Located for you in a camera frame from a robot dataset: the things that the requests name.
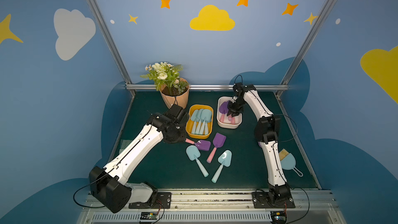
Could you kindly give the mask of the purple pointed shovel pink handle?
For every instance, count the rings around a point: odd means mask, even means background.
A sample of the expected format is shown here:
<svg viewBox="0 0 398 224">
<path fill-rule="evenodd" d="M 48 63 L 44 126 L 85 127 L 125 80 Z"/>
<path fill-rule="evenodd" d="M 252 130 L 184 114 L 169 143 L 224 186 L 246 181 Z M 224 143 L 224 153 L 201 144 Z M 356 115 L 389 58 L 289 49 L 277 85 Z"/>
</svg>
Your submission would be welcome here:
<svg viewBox="0 0 398 224">
<path fill-rule="evenodd" d="M 220 105 L 220 107 L 219 107 L 219 112 L 220 112 L 220 114 L 221 114 L 221 117 L 220 117 L 220 122 L 221 123 L 224 123 L 224 118 L 225 118 L 225 115 L 228 113 L 228 102 L 229 101 L 225 101 L 225 102 L 223 102 L 221 105 Z"/>
</svg>

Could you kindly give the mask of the white plastic storage box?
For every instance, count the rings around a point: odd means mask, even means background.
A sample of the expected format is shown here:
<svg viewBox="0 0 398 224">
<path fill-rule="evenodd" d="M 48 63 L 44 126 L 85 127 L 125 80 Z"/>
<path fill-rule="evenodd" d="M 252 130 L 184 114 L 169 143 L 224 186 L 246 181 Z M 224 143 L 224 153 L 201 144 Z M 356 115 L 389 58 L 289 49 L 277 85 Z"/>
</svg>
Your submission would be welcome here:
<svg viewBox="0 0 398 224">
<path fill-rule="evenodd" d="M 219 127 L 226 128 L 226 129 L 237 129 L 239 125 L 243 122 L 242 114 L 234 117 L 234 120 L 230 121 L 227 113 L 223 114 L 222 104 L 224 102 L 231 101 L 232 97 L 229 96 L 222 96 L 218 99 L 217 105 L 217 122 Z"/>
</svg>

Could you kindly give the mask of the light blue pointed shovel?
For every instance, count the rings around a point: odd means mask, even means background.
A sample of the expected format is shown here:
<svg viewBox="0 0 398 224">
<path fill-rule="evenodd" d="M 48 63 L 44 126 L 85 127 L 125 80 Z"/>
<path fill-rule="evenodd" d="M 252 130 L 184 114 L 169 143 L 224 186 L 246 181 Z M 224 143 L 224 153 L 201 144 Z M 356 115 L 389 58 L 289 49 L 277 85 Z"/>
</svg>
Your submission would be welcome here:
<svg viewBox="0 0 398 224">
<path fill-rule="evenodd" d="M 195 110 L 191 116 L 191 120 L 193 121 L 193 126 L 191 129 L 191 134 L 196 134 L 197 133 L 197 129 L 200 125 L 200 117 L 201 117 L 201 109 L 199 110 Z"/>
<path fill-rule="evenodd" d="M 217 169 L 217 171 L 215 172 L 214 176 L 212 177 L 211 181 L 213 183 L 216 183 L 221 172 L 222 169 L 224 167 L 229 167 L 231 165 L 231 160 L 232 160 L 232 152 L 230 150 L 226 150 L 224 151 L 218 158 L 218 162 L 220 163 L 219 168 Z"/>
</svg>

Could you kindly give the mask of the yellow plastic storage box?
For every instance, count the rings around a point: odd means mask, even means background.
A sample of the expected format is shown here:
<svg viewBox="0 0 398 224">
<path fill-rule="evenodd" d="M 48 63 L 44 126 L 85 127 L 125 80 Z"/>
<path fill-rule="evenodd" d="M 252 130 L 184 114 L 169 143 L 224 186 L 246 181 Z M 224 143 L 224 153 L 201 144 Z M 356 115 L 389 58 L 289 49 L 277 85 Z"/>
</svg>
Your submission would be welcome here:
<svg viewBox="0 0 398 224">
<path fill-rule="evenodd" d="M 208 105 L 192 105 L 189 109 L 189 120 L 186 132 L 191 138 L 205 140 L 212 132 L 214 110 Z"/>
</svg>

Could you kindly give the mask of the purple square shovel pink handle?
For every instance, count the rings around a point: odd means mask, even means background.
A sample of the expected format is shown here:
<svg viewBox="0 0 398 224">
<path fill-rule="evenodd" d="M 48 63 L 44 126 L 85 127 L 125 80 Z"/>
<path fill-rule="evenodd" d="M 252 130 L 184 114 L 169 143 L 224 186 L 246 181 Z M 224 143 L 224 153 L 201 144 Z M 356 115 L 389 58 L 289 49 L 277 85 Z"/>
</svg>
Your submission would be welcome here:
<svg viewBox="0 0 398 224">
<path fill-rule="evenodd" d="M 212 141 L 212 143 L 214 145 L 214 148 L 213 148 L 213 150 L 211 151 L 210 155 L 208 156 L 208 158 L 206 160 L 207 163 L 211 163 L 212 162 L 217 149 L 224 145 L 226 139 L 227 139 L 227 137 L 225 135 L 222 135 L 220 133 L 216 133 L 216 135 L 215 135 L 215 137 L 214 137 L 214 139 Z"/>
</svg>

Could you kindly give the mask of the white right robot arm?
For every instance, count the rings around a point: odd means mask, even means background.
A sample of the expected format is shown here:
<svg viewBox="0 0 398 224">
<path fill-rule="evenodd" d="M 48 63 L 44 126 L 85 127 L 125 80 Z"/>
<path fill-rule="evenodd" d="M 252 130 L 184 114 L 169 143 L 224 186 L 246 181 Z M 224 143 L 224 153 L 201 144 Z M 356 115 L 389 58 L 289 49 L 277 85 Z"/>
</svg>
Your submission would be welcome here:
<svg viewBox="0 0 398 224">
<path fill-rule="evenodd" d="M 258 120 L 254 129 L 254 137 L 263 150 L 266 161 L 268 173 L 268 193 L 266 198 L 268 204 L 275 208 L 295 208 L 291 188 L 284 176 L 279 158 L 280 117 L 275 116 L 263 103 L 254 85 L 236 83 L 233 86 L 233 91 L 235 95 L 228 104 L 228 114 L 232 117 L 242 114 L 244 112 L 243 107 L 247 104 Z"/>
</svg>

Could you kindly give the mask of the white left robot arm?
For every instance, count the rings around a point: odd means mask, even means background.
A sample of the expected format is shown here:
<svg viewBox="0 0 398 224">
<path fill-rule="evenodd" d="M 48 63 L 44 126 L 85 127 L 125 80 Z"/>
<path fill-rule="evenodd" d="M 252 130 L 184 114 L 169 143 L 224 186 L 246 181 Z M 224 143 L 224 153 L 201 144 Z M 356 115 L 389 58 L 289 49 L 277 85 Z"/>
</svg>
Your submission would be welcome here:
<svg viewBox="0 0 398 224">
<path fill-rule="evenodd" d="M 91 195 L 112 213 L 126 205 L 138 204 L 143 208 L 154 207 L 158 190 L 149 183 L 130 184 L 128 180 L 155 145 L 186 140 L 186 111 L 173 105 L 167 112 L 150 116 L 139 135 L 115 159 L 103 168 L 94 167 L 89 173 Z"/>
</svg>

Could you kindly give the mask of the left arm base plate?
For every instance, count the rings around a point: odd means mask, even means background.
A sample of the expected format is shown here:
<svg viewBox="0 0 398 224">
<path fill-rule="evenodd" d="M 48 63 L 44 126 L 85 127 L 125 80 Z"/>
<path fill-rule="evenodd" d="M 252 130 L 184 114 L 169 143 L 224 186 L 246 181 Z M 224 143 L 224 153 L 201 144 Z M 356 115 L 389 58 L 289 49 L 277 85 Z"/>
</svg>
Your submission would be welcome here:
<svg viewBox="0 0 398 224">
<path fill-rule="evenodd" d="M 171 207 L 172 194 L 170 192 L 158 192 L 153 191 L 152 194 L 143 200 L 134 200 L 129 202 L 129 209 L 154 209 L 159 208 L 161 204 L 162 208 L 169 209 Z"/>
</svg>

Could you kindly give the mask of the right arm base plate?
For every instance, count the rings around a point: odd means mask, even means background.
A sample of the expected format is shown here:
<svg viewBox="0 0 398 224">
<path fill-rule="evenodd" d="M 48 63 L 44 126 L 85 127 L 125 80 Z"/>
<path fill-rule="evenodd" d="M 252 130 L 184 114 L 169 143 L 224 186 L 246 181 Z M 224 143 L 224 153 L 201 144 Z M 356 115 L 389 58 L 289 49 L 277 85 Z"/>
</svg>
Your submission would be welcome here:
<svg viewBox="0 0 398 224">
<path fill-rule="evenodd" d="M 254 191 L 251 193 L 254 208 L 280 208 L 280 209 L 293 209 L 296 208 L 293 201 L 287 200 L 282 203 L 272 203 L 268 199 L 268 192 Z"/>
</svg>

